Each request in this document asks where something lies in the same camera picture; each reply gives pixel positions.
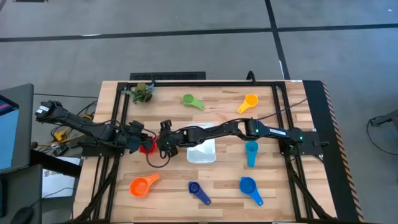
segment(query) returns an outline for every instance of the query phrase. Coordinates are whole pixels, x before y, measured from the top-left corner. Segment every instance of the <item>orange measuring cup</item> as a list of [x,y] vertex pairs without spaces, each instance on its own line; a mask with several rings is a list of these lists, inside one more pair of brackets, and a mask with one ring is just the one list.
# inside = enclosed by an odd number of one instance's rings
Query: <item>orange measuring cup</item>
[[238,108],[238,113],[241,114],[246,109],[255,107],[258,104],[258,102],[259,102],[259,98],[257,95],[255,95],[255,94],[246,95],[246,97],[244,98],[244,102]]
[[146,177],[136,177],[130,183],[130,194],[136,197],[143,197],[147,195],[149,187],[160,179],[159,174],[152,174]]

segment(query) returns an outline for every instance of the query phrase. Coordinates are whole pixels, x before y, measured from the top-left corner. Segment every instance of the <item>red object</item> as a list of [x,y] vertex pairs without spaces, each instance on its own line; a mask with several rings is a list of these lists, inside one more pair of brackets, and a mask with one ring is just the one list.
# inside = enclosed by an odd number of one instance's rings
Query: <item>red object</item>
[[152,147],[151,147],[149,152],[147,152],[146,149],[144,149],[144,146],[142,146],[142,145],[139,146],[139,152],[141,152],[143,154],[147,154],[148,153],[148,155],[153,154],[156,151],[156,149],[157,149],[157,144],[156,144],[156,140],[157,139],[158,139],[158,137],[156,137],[155,139],[154,139],[154,137],[152,137],[153,144],[152,144]]

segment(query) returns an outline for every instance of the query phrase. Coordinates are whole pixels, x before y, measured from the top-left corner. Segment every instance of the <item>white container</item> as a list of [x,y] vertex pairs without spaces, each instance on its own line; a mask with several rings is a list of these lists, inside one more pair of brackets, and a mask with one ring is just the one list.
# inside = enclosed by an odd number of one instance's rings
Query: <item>white container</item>
[[[213,127],[213,123],[190,124],[201,128]],[[209,139],[195,147],[187,148],[187,159],[193,164],[209,164],[216,161],[216,140]]]

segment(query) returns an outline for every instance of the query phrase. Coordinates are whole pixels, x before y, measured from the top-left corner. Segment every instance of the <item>white paper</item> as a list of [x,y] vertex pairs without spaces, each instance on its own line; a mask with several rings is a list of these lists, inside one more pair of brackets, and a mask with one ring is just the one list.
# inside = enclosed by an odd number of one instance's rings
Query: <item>white paper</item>
[[[80,163],[79,158],[69,158],[69,157],[57,157],[57,158],[63,161],[71,162],[76,165],[79,165]],[[49,194],[62,190],[65,187],[73,188],[74,184],[75,184],[74,177],[63,175],[61,173],[52,170],[43,169],[42,198]],[[72,189],[65,189],[59,193],[53,194],[46,198],[70,197],[72,196],[72,193],[73,193]]]

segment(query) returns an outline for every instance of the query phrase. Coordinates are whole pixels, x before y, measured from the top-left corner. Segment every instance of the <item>gray carpet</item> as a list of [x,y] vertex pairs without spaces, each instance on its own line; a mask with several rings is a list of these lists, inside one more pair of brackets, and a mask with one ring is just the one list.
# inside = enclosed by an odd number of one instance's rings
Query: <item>gray carpet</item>
[[[279,27],[398,22],[393,0],[271,2]],[[8,0],[0,12],[0,37],[253,27],[270,27],[262,0]],[[398,109],[397,35],[398,29],[280,33],[291,79],[328,84],[367,222],[398,219],[398,157],[372,146],[365,129],[369,118]],[[0,89],[30,82],[41,93],[97,96],[103,80],[127,80],[131,72],[206,71],[208,79],[242,79],[253,70],[257,79],[282,78],[271,33],[0,43],[0,52]],[[91,102],[35,96],[34,106],[49,99],[74,113]],[[51,129],[34,123],[32,139],[50,140]],[[391,124],[372,128],[371,135],[398,153]],[[67,220],[71,201],[44,213],[44,223]]]

